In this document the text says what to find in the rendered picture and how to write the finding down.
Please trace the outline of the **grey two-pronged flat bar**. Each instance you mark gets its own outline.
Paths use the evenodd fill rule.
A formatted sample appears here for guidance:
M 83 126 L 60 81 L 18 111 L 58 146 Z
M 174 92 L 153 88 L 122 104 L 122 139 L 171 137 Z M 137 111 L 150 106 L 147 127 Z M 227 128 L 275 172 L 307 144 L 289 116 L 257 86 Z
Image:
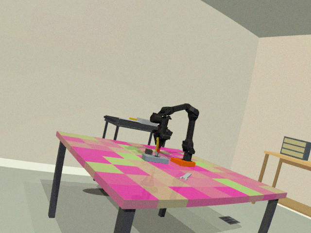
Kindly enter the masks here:
M 181 176 L 180 179 L 185 178 L 184 180 L 187 180 L 190 175 L 190 173 L 186 173 L 184 176 Z

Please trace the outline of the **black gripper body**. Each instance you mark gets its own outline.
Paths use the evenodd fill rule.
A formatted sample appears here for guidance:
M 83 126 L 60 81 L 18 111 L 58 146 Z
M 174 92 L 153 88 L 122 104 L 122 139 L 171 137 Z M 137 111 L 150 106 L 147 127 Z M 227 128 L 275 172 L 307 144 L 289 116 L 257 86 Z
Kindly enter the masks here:
M 166 125 L 159 124 L 158 125 L 158 130 L 152 130 L 152 133 L 155 135 L 159 135 L 163 139 L 169 139 L 170 136 L 168 134 L 165 134 L 165 131 L 168 127 Z

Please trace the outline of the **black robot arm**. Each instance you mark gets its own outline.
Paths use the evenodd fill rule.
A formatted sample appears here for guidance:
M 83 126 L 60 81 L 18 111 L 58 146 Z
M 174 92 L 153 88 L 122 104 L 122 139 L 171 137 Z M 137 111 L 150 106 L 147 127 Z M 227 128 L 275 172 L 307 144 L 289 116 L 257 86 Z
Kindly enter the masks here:
M 173 107 L 162 107 L 158 113 L 153 113 L 151 115 L 150 121 L 152 123 L 157 123 L 157 124 L 162 124 L 162 125 L 167 126 L 169 119 L 171 119 L 169 115 L 173 114 L 174 112 L 181 111 L 181 110 L 186 110 L 186 112 L 188 112 L 188 117 L 189 117 L 187 137 L 186 137 L 186 140 L 183 141 L 183 144 L 182 144 L 182 149 L 184 152 L 182 160 L 188 162 L 188 161 L 191 161 L 192 155 L 195 154 L 195 150 L 193 148 L 192 137 L 193 137 L 195 121 L 199 116 L 198 109 L 195 109 L 189 103 L 184 103 L 184 104 L 173 106 Z

